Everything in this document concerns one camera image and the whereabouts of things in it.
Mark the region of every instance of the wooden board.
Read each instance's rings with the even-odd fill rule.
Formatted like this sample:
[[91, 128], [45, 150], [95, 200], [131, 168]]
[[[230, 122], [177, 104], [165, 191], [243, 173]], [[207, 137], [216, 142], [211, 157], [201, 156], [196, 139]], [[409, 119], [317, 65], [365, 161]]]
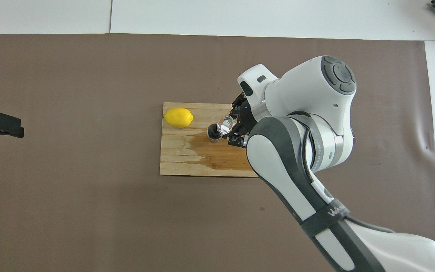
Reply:
[[229, 114], [230, 104], [164, 103], [164, 113], [175, 107], [190, 110], [194, 119], [185, 128], [174, 128], [162, 119], [160, 174], [176, 176], [257, 177], [246, 150], [224, 139], [210, 143], [206, 129]]

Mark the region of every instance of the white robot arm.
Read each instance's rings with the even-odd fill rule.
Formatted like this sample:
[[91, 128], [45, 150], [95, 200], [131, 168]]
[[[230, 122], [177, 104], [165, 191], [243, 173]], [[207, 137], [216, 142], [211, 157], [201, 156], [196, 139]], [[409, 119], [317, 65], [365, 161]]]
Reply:
[[209, 138], [246, 148], [252, 169], [336, 271], [435, 271], [435, 241], [350, 217], [314, 175], [352, 150], [356, 82], [347, 65], [315, 57], [278, 79], [259, 64], [238, 83], [243, 94], [229, 116], [209, 126]]

